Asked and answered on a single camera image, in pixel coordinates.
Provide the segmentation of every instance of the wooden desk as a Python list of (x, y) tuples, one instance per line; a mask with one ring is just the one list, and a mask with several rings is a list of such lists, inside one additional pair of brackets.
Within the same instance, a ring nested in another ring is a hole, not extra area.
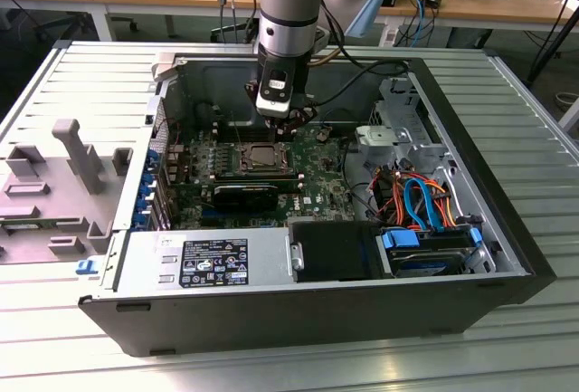
[[(237, 15), (248, 16), (253, 0), (235, 0)], [(217, 16), (217, 0), (20, 0), (30, 9), (82, 11), (92, 14), (99, 37), (114, 39), (109, 14), (163, 14)], [(12, 7), (0, 0), (0, 7)], [(493, 28), (507, 30), (550, 30), (560, 10), (560, 0), (442, 0), (437, 26)], [(384, 24), (381, 44), (387, 44), (400, 25), (416, 12), (411, 0), (398, 0), (395, 7), (383, 7), (376, 21)], [(231, 15), (229, 7), (225, 15)], [(570, 16), (565, 11), (562, 23)]]

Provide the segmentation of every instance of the floor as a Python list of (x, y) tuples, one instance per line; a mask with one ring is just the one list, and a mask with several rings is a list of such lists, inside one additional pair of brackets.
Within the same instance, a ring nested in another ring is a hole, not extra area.
[[(31, 11), (31, 16), (38, 23), (63, 17), (60, 12)], [(217, 18), (176, 16), (175, 25), (177, 39), (169, 39), (166, 35), (164, 17), (160, 15), (135, 15), (138, 22), (138, 33), (132, 33), (126, 23), (115, 23), (117, 37), (120, 41), (143, 42), (209, 42), (212, 28), (218, 26)], [(232, 24), (225, 19), (225, 24)], [(49, 31), (56, 39), (64, 29), (56, 28)], [(380, 37), (381, 27), (375, 25), (370, 34), (362, 41), (348, 41), (350, 44), (376, 45)], [(441, 46), (447, 37), (448, 29), (435, 29), (431, 38), (431, 46)], [(546, 33), (536, 33), (545, 38)], [(94, 33), (75, 34), (75, 39), (96, 40)], [(229, 34), (227, 42), (233, 41)], [(13, 17), (12, 28), (0, 31), (0, 117), (9, 110), (24, 86), (33, 76), (50, 50), (50, 42), (39, 43), (33, 32), (33, 22), (20, 13)], [(528, 35), (522, 32), (495, 31), (487, 41), (486, 48), (496, 52), (508, 67), (521, 79), (526, 78), (529, 66), (533, 61), (538, 47), (531, 42)], [(571, 34), (561, 48), (560, 58), (552, 60), (536, 80), (532, 89), (536, 97), (547, 110), (559, 119), (564, 111), (555, 103), (555, 95), (560, 91), (579, 93), (579, 34)], [(577, 137), (577, 130), (572, 135)]]

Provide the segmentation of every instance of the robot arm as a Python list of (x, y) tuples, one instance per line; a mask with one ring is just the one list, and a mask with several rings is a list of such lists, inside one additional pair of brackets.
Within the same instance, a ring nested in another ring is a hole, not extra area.
[[(324, 0), (346, 35), (361, 37), (382, 0)], [(308, 63), (318, 27), (328, 28), (321, 0), (261, 0), (257, 111), (284, 119), (290, 104), (303, 106)]]

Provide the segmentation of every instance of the warning label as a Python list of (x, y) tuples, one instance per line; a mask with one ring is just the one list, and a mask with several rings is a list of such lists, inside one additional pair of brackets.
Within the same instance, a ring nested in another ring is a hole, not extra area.
[(185, 241), (179, 284), (184, 288), (247, 285), (247, 239)]

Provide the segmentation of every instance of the aluminum profile table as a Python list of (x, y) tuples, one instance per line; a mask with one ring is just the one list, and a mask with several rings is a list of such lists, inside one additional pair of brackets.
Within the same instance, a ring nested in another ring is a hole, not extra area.
[[(50, 134), (60, 114), (79, 119), (81, 138), (100, 155), (110, 155), (119, 143), (130, 146), (155, 91), (150, 73), (155, 53), (211, 55), (224, 49), (173, 43), (55, 48), (2, 123), (0, 158), (24, 143), (62, 155)], [(74, 263), (5, 265), (0, 266), (0, 388), (575, 391), (579, 152), (573, 141), (498, 58), (463, 50), (350, 51), (426, 61), (554, 268), (555, 283), (524, 305), (490, 313), (462, 335), (135, 359), (78, 310), (78, 296), (94, 282), (78, 278)], [(251, 48), (231, 46), (227, 52)], [(0, 174), (6, 173), (0, 163)]]

